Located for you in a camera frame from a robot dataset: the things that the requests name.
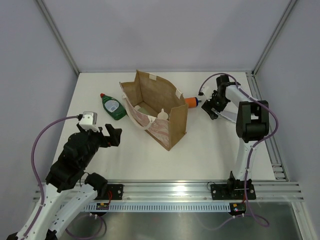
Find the beige pump bottle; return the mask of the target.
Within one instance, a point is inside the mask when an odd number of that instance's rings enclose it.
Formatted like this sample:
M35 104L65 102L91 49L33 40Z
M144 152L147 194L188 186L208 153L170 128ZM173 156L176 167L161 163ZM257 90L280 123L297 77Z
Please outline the beige pump bottle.
M157 115L157 118L158 119L161 119L161 120L168 120L169 119L169 115L165 112L165 110L162 108L161 111L158 113Z

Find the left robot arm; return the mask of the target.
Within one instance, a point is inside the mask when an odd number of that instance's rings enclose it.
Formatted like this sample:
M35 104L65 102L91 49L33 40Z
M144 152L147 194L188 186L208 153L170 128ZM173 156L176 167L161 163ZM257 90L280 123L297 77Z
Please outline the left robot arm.
M77 125L79 132L72 134L63 147L58 160L51 166L40 192L41 197L23 228L10 234L9 240L58 240L75 217L91 201L120 199L120 190L108 185L108 181L98 173L90 173L75 196L60 207L65 198L85 173L93 156L100 148L120 145L122 129L95 125L85 130Z

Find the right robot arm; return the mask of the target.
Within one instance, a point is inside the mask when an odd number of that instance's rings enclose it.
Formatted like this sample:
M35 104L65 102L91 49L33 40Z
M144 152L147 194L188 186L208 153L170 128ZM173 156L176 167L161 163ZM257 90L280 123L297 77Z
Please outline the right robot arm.
M252 166L258 145L269 134L269 103L246 93L241 84L227 73L216 73L216 89L202 84L198 94L205 96L202 109L212 120L224 118L235 123L239 147L234 168L226 183L211 183L213 200L254 200Z

